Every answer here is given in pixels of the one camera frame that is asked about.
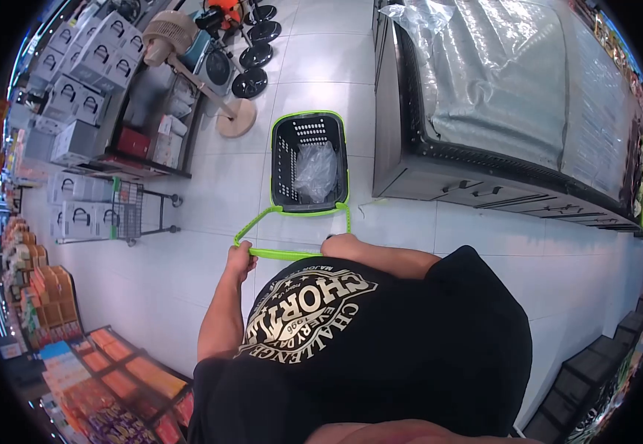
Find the black plastic basket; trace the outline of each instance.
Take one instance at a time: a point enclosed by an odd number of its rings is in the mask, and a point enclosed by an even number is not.
[[[294,187],[297,177],[299,144],[322,144],[330,141],[338,162],[336,184],[322,203],[300,195]],[[348,161],[344,121],[332,111],[306,111],[280,117],[272,128],[273,206],[285,213],[319,213],[336,210],[336,202],[348,201]]]

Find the printed graphic on shirt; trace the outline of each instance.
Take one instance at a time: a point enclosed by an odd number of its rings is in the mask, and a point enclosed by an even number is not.
[[[313,357],[351,323],[354,297],[378,284],[348,270],[310,266],[272,283],[247,321],[243,352],[263,360],[297,364]]]

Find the hand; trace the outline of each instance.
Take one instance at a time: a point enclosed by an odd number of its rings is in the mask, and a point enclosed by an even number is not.
[[[257,256],[250,256],[251,243],[242,241],[240,246],[231,246],[228,250],[228,262],[225,265],[225,273],[229,273],[237,279],[237,282],[243,283],[247,279],[247,274],[257,266]]]
[[[329,237],[321,244],[321,254],[327,257],[338,257],[340,259],[352,259],[359,247],[365,244],[351,233]]]

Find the green basket handle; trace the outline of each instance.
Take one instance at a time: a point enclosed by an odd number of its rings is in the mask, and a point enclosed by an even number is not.
[[[351,211],[343,202],[336,202],[336,209],[344,209],[346,211],[346,232],[351,232]],[[254,218],[249,224],[245,226],[237,235],[235,235],[235,246],[240,246],[240,239],[247,234],[250,229],[255,226],[264,216],[268,215],[271,212],[282,213],[281,205],[274,205],[265,209],[261,212],[256,218]],[[308,257],[317,257],[321,256],[321,253],[307,253],[307,252],[288,252],[286,250],[272,250],[264,248],[251,248],[251,256],[259,256],[267,259],[278,259],[280,261],[299,261],[299,259],[306,259]]]

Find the red box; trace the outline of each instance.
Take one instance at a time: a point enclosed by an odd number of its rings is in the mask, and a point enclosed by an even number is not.
[[[137,133],[133,129],[121,128],[117,150],[130,155],[136,155],[137,157],[146,158],[150,145],[151,139],[149,137]]]

